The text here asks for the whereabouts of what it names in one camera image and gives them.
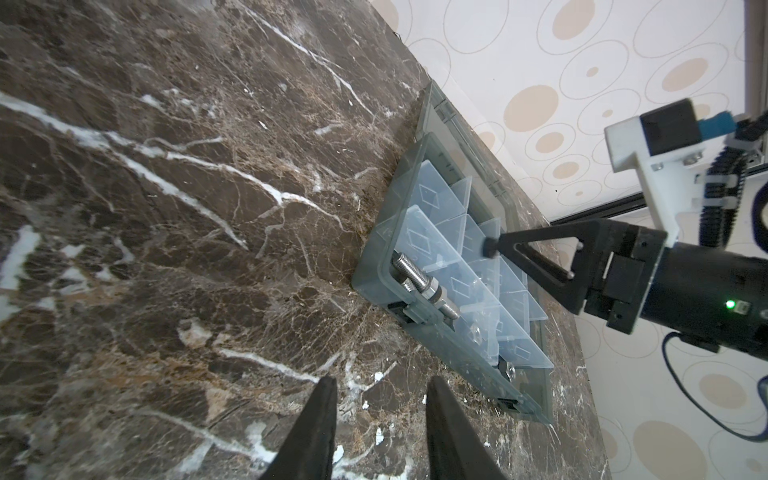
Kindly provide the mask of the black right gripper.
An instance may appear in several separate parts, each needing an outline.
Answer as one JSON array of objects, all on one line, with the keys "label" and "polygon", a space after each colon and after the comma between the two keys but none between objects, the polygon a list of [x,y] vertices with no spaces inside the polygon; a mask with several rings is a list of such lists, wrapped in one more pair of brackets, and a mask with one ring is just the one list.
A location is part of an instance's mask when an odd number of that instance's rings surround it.
[{"label": "black right gripper", "polygon": [[[569,267],[534,244],[574,238],[581,246]],[[578,314],[601,281],[609,257],[609,222],[588,220],[486,238],[486,258],[503,256],[566,310]],[[662,254],[639,317],[713,353],[726,347],[767,358],[767,261],[719,249],[677,243]]]}]

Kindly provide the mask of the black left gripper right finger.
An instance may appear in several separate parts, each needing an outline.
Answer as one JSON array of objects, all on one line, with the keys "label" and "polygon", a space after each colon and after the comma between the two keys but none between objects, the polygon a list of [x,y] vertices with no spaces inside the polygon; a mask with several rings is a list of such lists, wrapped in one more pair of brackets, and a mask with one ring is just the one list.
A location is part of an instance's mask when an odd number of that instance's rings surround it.
[{"label": "black left gripper right finger", "polygon": [[428,383],[426,430],[430,479],[505,479],[440,376]]}]

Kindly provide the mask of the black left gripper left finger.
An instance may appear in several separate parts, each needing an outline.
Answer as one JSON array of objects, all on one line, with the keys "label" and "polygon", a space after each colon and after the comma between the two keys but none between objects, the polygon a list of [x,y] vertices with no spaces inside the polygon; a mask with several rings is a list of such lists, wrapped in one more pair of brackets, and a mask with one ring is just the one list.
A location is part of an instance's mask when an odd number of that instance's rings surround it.
[{"label": "black left gripper left finger", "polygon": [[338,385],[322,377],[261,479],[331,479]]}]

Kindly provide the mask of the steel bolt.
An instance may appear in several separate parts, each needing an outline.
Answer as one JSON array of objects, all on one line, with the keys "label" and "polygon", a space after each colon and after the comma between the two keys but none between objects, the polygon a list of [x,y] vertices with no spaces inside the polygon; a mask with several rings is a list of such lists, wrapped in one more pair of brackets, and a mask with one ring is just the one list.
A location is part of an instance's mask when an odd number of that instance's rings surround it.
[{"label": "steel bolt", "polygon": [[461,316],[458,306],[447,296],[442,286],[427,287],[421,295],[435,306],[445,318],[451,321],[458,320]]},{"label": "steel bolt", "polygon": [[431,300],[439,292],[439,281],[426,274],[405,254],[394,251],[392,266],[427,300]]}]

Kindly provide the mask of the clear plastic organizer box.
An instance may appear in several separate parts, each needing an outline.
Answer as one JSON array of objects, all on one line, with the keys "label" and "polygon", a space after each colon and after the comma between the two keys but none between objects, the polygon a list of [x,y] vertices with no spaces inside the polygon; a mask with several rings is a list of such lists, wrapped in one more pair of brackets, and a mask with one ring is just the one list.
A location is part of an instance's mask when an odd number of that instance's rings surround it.
[{"label": "clear plastic organizer box", "polygon": [[[521,199],[436,83],[422,99],[414,144],[388,186],[353,288],[503,411],[550,423],[547,313],[524,272],[481,253],[486,238],[520,228]],[[458,320],[395,270],[394,251],[439,281]]]}]

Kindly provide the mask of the black corner frame post right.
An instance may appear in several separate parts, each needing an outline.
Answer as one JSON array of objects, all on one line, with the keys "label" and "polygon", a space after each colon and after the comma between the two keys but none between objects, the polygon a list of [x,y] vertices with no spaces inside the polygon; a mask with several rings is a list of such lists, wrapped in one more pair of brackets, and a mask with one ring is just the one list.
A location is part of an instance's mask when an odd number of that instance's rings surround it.
[{"label": "black corner frame post right", "polygon": [[[749,219],[753,204],[754,194],[767,182],[767,164],[750,165],[747,169],[745,187],[742,200],[740,202],[738,220]],[[634,215],[636,212],[643,212],[647,209],[647,202],[641,193],[625,195],[617,200],[598,204],[593,207],[582,209],[560,218],[549,220],[552,225],[560,225],[595,218],[617,218],[623,215]]]}]

